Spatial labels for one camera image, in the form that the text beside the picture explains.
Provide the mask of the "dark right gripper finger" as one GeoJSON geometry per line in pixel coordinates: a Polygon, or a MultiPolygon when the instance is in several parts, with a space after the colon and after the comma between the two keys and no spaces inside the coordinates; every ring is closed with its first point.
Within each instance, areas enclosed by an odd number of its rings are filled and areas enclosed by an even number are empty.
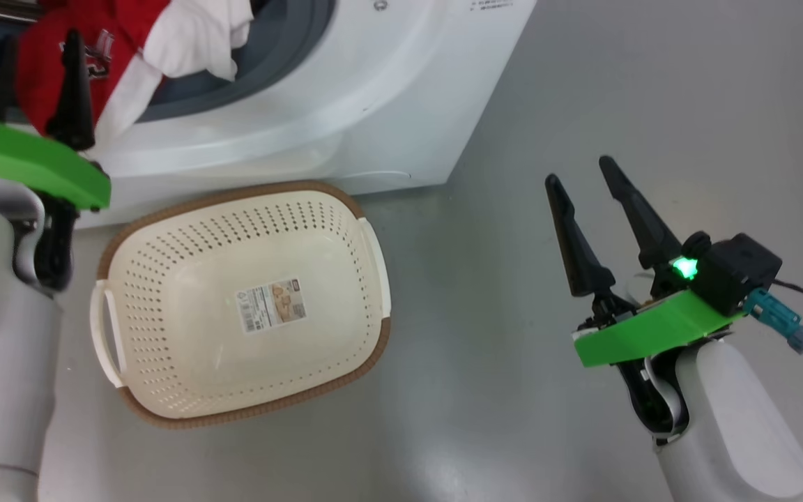
{"type": "Polygon", "coordinates": [[[599,157],[599,168],[611,196],[621,204],[638,244],[638,262],[644,270],[667,266],[681,257],[682,244],[646,197],[608,155],[599,157]]]}
{"type": "Polygon", "coordinates": [[[576,221],[576,210],[560,178],[549,174],[545,190],[553,218],[568,289],[574,298],[610,296],[615,278],[602,266],[576,221]]]}

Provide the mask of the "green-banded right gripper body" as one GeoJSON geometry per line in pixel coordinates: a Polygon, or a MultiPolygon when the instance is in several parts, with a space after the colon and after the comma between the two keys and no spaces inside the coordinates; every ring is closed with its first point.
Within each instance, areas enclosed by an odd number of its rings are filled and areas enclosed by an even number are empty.
{"type": "Polygon", "coordinates": [[[592,317],[573,334],[583,367],[614,366],[650,435],[667,441],[682,433],[689,414],[673,376],[666,376],[685,347],[713,337],[740,318],[723,317],[691,290],[637,306],[612,292],[609,269],[573,272],[573,294],[592,296],[592,317]]]}

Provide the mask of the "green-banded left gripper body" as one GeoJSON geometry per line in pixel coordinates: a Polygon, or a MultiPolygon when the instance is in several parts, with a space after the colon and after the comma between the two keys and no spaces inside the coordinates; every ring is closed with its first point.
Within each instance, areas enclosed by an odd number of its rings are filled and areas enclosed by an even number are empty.
{"type": "Polygon", "coordinates": [[[16,233],[10,255],[24,283],[42,291],[66,289],[76,220],[109,203],[111,180],[98,163],[0,124],[0,217],[16,233]]]}

